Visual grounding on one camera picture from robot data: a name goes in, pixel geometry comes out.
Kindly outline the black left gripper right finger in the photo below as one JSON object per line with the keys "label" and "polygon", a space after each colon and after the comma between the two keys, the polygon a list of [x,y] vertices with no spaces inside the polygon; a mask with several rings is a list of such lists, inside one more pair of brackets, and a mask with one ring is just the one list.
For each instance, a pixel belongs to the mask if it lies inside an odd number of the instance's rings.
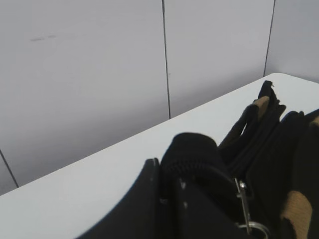
{"label": "black left gripper right finger", "polygon": [[194,183],[179,178],[173,188],[178,239],[247,237],[247,233],[239,229]]}

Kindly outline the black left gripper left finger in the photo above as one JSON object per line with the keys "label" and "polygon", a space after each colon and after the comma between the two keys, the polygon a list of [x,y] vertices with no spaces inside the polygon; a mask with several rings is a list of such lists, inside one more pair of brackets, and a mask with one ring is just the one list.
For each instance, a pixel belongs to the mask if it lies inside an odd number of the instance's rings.
{"label": "black left gripper left finger", "polygon": [[155,239],[159,161],[148,159],[120,202],[82,235],[83,239]]}

